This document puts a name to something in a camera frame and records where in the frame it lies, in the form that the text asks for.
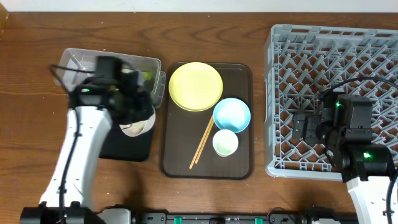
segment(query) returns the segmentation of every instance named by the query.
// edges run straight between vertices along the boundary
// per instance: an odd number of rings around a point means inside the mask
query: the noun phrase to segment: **blue bowl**
[[[218,128],[228,129],[234,133],[243,131],[250,123],[249,107],[241,100],[227,98],[221,100],[213,111],[214,123]]]

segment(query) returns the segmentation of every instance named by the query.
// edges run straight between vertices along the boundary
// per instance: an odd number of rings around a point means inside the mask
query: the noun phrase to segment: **clear plastic container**
[[[150,92],[154,106],[158,108],[162,104],[166,73],[160,71],[162,63],[157,58],[69,48],[63,52],[60,65],[68,68],[93,71],[97,56],[114,56],[130,63],[134,69],[142,70],[146,75],[144,86]],[[93,74],[58,69],[57,75],[62,79],[66,87],[72,90],[77,84]]]

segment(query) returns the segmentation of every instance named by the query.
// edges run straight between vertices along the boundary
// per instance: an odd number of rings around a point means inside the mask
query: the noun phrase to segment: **transparent bin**
[[[157,58],[69,48],[63,52],[60,65],[68,68],[93,71],[97,56],[114,56],[120,58],[130,63],[134,69],[142,70],[146,74],[149,74],[152,78],[147,80],[144,86],[150,92],[154,106],[158,108],[162,104],[166,73],[160,71],[162,63]],[[63,80],[67,88],[72,90],[77,84],[93,74],[58,69],[57,75]]]
[[[398,31],[274,25],[264,45],[266,172],[273,177],[337,180],[322,144],[292,139],[293,114],[315,112],[315,93],[349,78],[378,76],[398,83]],[[398,163],[398,94],[364,80],[342,87],[373,103],[373,143],[385,144]]]

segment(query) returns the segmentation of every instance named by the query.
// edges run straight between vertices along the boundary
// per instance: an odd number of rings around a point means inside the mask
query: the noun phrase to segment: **wooden table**
[[[0,223],[38,205],[65,135],[67,98],[47,65],[68,47],[174,62],[240,62],[253,72],[255,170],[245,181],[170,179],[159,170],[160,109],[145,162],[100,160],[95,210],[267,213],[312,206],[354,212],[345,184],[269,177],[264,171],[263,45],[274,24],[398,29],[398,14],[16,13],[0,41]]]

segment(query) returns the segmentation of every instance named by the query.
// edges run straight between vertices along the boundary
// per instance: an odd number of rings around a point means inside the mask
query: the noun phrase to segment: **yellow plate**
[[[220,99],[223,80],[212,66],[192,62],[179,67],[170,78],[169,93],[174,103],[189,111],[211,108]]]

